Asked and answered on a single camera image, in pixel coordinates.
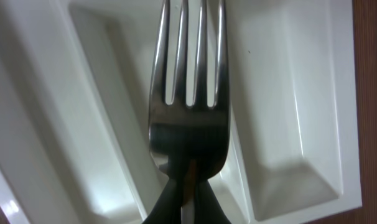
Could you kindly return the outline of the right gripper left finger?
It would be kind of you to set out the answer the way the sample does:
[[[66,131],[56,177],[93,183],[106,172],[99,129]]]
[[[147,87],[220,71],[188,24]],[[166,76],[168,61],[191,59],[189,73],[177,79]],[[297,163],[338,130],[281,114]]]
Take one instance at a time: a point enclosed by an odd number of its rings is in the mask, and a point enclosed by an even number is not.
[[[182,183],[169,179],[154,208],[142,224],[181,224],[183,198]]]

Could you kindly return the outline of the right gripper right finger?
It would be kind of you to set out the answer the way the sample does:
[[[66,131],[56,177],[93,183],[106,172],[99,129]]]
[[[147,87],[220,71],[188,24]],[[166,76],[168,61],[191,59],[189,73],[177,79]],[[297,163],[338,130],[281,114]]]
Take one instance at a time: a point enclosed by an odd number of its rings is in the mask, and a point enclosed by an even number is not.
[[[208,181],[195,186],[194,224],[231,224]]]

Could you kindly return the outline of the white plastic cutlery tray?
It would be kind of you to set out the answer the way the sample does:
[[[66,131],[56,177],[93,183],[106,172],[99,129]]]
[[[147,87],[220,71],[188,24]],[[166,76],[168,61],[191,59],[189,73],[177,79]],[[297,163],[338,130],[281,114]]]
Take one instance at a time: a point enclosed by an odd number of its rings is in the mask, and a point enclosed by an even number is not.
[[[148,148],[162,9],[172,92],[180,1],[0,1],[0,169],[32,223],[141,223],[167,176]],[[232,223],[362,205],[350,1],[227,1]]]

